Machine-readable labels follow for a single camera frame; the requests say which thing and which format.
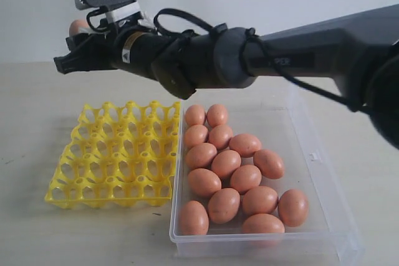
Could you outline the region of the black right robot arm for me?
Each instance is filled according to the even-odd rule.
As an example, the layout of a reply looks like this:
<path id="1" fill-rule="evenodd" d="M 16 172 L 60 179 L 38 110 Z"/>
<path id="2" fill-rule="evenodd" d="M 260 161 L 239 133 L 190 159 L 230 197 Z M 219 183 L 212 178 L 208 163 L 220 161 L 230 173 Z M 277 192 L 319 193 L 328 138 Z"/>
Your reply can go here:
<path id="1" fill-rule="evenodd" d="M 204 30 L 172 32 L 127 24 L 67 38 L 54 62 L 62 74 L 120 69 L 159 82 L 186 100 L 198 89 L 246 88 L 260 76 L 291 83 L 366 114 L 398 146 L 398 6 L 392 5 L 265 36 L 254 28 L 212 26 L 179 9 Z"/>

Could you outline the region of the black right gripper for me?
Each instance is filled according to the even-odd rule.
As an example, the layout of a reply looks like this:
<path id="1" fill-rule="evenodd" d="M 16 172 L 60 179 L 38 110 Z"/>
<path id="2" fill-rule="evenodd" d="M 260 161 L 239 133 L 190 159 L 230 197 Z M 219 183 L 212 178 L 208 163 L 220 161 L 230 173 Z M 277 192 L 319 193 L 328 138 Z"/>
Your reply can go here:
<path id="1" fill-rule="evenodd" d="M 69 53 L 54 57 L 54 63 L 61 74 L 124 70 L 154 80 L 151 65 L 173 41 L 137 26 L 109 32 L 105 37 L 92 29 L 78 29 L 66 38 Z"/>

